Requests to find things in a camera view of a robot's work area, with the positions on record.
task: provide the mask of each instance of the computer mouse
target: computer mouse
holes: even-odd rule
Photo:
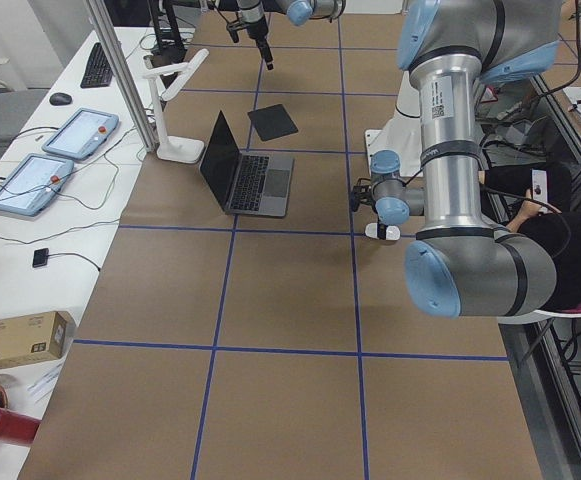
[[[70,105],[72,97],[67,93],[57,92],[50,95],[50,105]]]

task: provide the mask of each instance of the white desk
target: white desk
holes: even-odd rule
[[[118,28],[116,31],[124,55],[128,57],[127,62],[135,77],[141,100],[144,106],[149,107],[151,99],[148,83],[141,78],[146,52],[139,46],[139,41],[151,29]],[[0,213],[0,237],[30,242],[73,227],[104,223],[30,245],[0,240],[0,319],[48,310],[67,310],[76,324],[79,324],[97,280],[96,268],[81,258],[66,256],[51,258],[47,266],[33,269],[33,251],[48,247],[51,254],[78,253],[100,266],[115,235],[116,220],[128,201],[141,168],[145,151],[136,131],[129,133],[107,155],[116,168],[105,159],[98,158],[134,125],[114,78],[107,88],[79,87],[86,60],[96,40],[96,34],[92,32],[24,126],[24,130],[38,126],[59,127],[80,107],[116,113],[120,118],[117,130],[91,159],[76,165],[77,169],[82,170],[66,183],[62,193],[76,197],[89,206],[101,205],[118,168],[114,189],[97,210],[87,209],[72,199],[58,198],[36,218]],[[68,106],[50,105],[48,97],[54,92],[70,94],[73,103]],[[41,153],[41,145],[51,133],[50,130],[39,130],[16,139],[0,160],[0,176],[10,173],[28,153]],[[1,370],[0,383],[7,391],[11,408],[41,418],[50,395],[34,403],[26,388],[59,363],[61,361]],[[25,447],[0,444],[0,480],[16,478],[27,453]]]

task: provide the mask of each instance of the laptop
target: laptop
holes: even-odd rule
[[[219,112],[199,170],[225,213],[284,217],[293,166],[287,154],[241,153]]]

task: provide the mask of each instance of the keyboard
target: keyboard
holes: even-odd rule
[[[81,88],[107,87],[112,81],[112,69],[103,53],[101,43],[97,42],[90,50],[86,71],[81,79]]]
[[[261,193],[266,179],[268,157],[245,155],[235,185],[230,207],[235,210],[256,212],[261,203]]]

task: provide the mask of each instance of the tablet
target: tablet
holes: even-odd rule
[[[53,155],[84,160],[105,142],[119,124],[113,113],[80,108],[43,145]]]
[[[0,185],[0,210],[32,217],[56,197],[68,180],[74,162],[30,154]]]

